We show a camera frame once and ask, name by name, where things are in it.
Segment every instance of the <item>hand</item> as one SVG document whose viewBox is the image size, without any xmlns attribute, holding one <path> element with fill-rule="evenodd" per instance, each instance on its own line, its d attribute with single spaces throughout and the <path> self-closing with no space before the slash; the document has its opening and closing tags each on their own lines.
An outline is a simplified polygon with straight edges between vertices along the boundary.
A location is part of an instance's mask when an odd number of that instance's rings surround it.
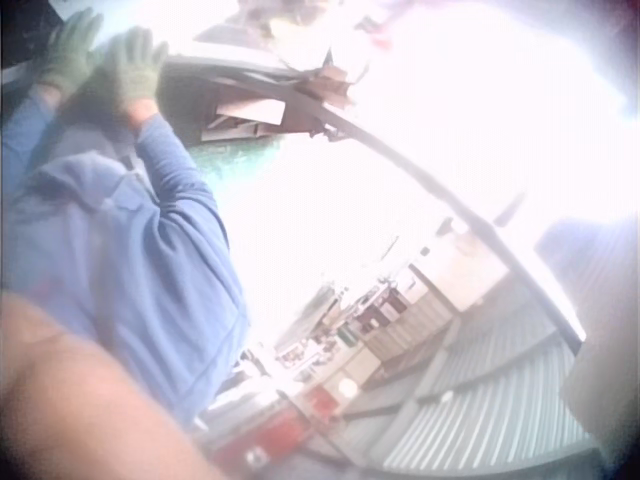
<svg viewBox="0 0 640 480">
<path fill-rule="evenodd" d="M 86 82 L 95 68 L 89 52 L 102 26 L 102 15 L 89 8 L 75 13 L 49 38 L 46 61 L 36 83 L 60 92 L 65 102 Z"/>
<path fill-rule="evenodd" d="M 158 112 L 158 77 L 168 49 L 162 43 L 154 50 L 151 31 L 139 27 L 111 43 L 105 67 L 113 79 L 116 108 L 134 128 Z"/>
</svg>

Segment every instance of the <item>green work glove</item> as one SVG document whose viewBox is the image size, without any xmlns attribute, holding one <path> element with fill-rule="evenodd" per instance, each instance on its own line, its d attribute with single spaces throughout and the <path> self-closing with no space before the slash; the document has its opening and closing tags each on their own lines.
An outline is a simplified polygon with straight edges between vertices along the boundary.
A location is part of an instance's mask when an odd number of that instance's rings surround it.
<svg viewBox="0 0 640 480">
<path fill-rule="evenodd" d="M 87 81 L 95 68 L 89 52 L 102 27 L 102 15 L 93 15 L 88 8 L 73 14 L 49 38 L 44 68 L 37 83 L 60 91 L 67 100 Z"/>
<path fill-rule="evenodd" d="M 119 111 L 124 111 L 134 100 L 155 99 L 158 77 L 168 51 L 166 42 L 154 50 L 151 31 L 140 27 L 113 40 L 105 68 L 113 78 Z"/>
</svg>

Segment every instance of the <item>green fabric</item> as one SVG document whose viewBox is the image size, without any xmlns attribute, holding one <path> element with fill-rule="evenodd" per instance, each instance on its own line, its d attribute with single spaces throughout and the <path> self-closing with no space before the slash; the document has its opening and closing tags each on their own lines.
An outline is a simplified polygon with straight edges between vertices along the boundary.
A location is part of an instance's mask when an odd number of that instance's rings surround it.
<svg viewBox="0 0 640 480">
<path fill-rule="evenodd" d="M 189 153 L 224 208 L 271 165 L 280 147 L 279 137 L 269 137 L 199 145 Z"/>
<path fill-rule="evenodd" d="M 155 98 L 158 77 L 168 51 L 166 42 L 154 50 L 151 31 L 140 27 L 113 39 L 105 68 L 113 77 L 119 109 L 132 100 Z"/>
<path fill-rule="evenodd" d="M 72 96 L 95 68 L 89 49 L 102 20 L 102 15 L 93 15 L 89 8 L 75 13 L 60 29 L 56 29 L 49 39 L 38 83 L 57 88 L 64 99 Z"/>
</svg>

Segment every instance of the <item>metal frame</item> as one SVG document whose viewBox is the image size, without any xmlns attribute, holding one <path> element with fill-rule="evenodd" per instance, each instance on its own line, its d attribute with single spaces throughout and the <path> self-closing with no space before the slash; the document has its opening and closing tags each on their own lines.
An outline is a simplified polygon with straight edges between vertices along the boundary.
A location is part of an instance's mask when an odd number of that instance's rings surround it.
<svg viewBox="0 0 640 480">
<path fill-rule="evenodd" d="M 318 100 L 294 90 L 290 85 L 280 84 L 261 75 L 243 72 L 225 73 L 224 77 L 211 73 L 201 73 L 200 75 L 212 83 L 232 85 L 282 100 L 294 108 L 315 117 L 322 123 L 331 125 L 338 131 L 387 158 L 387 160 L 413 178 L 427 192 L 449 205 L 455 214 L 469 226 L 474 234 L 493 251 L 505 266 L 517 275 L 556 326 L 569 349 L 574 354 L 578 353 L 586 338 L 586 333 L 580 325 L 569 300 L 562 292 L 562 288 L 546 265 L 535 255 L 535 252 L 517 251 L 513 245 L 510 245 L 500 235 L 491 222 L 478 215 L 448 187 L 412 161 L 410 157 L 392 147 L 381 136 L 354 123 L 344 113 L 338 112 L 323 105 Z"/>
</svg>

